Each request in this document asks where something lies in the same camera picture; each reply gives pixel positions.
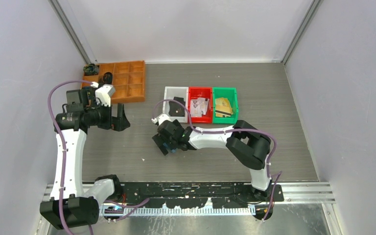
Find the blue leather card holder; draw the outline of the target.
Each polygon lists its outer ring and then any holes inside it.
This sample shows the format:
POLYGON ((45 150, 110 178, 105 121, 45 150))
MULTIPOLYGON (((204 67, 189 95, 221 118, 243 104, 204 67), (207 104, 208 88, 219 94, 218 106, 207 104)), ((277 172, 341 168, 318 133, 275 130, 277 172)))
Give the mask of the blue leather card holder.
POLYGON ((167 152, 175 153, 177 149, 171 149, 166 143, 163 143, 163 146, 167 150, 167 152))

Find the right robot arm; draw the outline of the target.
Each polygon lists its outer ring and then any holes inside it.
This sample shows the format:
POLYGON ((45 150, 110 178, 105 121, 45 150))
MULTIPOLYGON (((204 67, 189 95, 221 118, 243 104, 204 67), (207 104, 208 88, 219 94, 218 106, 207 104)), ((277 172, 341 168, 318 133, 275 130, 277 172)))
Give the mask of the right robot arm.
POLYGON ((177 120, 159 120, 156 125, 157 133, 152 139, 164 155, 178 149, 227 149, 249 169, 253 197, 264 201, 271 195, 269 165, 277 147, 273 136, 244 120, 223 128, 184 128, 177 120))

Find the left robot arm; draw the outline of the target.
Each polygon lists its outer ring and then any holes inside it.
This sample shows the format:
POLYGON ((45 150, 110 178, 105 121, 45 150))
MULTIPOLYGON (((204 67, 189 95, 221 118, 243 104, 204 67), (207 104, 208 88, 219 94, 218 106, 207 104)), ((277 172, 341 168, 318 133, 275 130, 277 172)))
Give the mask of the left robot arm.
POLYGON ((67 230, 93 225, 98 221, 100 207, 106 200, 119 201, 123 188, 118 176, 96 178, 94 185, 84 190, 82 164, 88 129, 123 131, 130 127, 123 104, 112 115, 115 88, 103 85, 67 91, 67 103, 55 116, 57 165, 50 199, 40 204, 40 214, 56 229, 67 230))

